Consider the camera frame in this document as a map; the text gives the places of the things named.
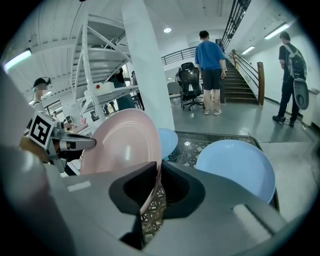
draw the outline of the staircase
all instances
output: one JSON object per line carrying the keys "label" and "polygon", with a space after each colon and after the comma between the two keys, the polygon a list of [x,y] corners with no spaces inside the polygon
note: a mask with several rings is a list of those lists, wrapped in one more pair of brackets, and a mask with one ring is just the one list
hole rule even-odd
{"label": "staircase", "polygon": [[224,99],[226,103],[259,104],[247,82],[229,60],[226,61],[226,77],[224,78]]}

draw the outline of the blue plate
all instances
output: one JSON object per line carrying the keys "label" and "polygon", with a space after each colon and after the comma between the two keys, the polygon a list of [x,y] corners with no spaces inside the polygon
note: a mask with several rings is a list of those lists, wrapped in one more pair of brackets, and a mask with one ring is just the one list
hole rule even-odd
{"label": "blue plate", "polygon": [[274,168],[267,156],[249,143],[232,139],[214,142],[202,150],[196,168],[228,178],[267,203],[274,196]]}
{"label": "blue plate", "polygon": [[170,129],[158,128],[161,141],[161,156],[162,159],[167,158],[175,150],[178,144],[178,135]]}

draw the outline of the blue t-shirt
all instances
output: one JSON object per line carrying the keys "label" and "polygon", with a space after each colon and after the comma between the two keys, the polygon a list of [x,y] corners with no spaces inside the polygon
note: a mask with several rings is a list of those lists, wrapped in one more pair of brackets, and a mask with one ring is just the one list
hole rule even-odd
{"label": "blue t-shirt", "polygon": [[195,64],[202,70],[220,70],[219,60],[224,60],[220,46],[215,42],[203,41],[195,49]]}

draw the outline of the white pillar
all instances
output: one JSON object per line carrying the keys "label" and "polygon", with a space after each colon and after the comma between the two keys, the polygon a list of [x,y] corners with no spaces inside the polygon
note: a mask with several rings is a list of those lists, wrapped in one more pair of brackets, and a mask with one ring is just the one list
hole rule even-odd
{"label": "white pillar", "polygon": [[157,128],[174,130],[165,71],[144,1],[123,1],[122,16],[145,112]]}

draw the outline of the metal grate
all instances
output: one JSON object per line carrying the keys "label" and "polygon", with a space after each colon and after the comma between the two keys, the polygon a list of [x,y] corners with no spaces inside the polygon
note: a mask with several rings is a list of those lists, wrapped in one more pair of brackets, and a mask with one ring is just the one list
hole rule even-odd
{"label": "metal grate", "polygon": [[[206,146],[221,140],[246,142],[262,151],[257,140],[251,136],[185,131],[176,131],[175,133],[178,136],[178,144],[169,156],[169,161],[188,167],[194,167],[196,165],[199,154]],[[277,190],[275,190],[273,200],[270,204],[279,211]],[[148,243],[161,228],[163,223],[162,216],[167,207],[166,205],[166,193],[160,183],[156,196],[153,198],[147,210],[141,215],[142,232],[146,243]]]}

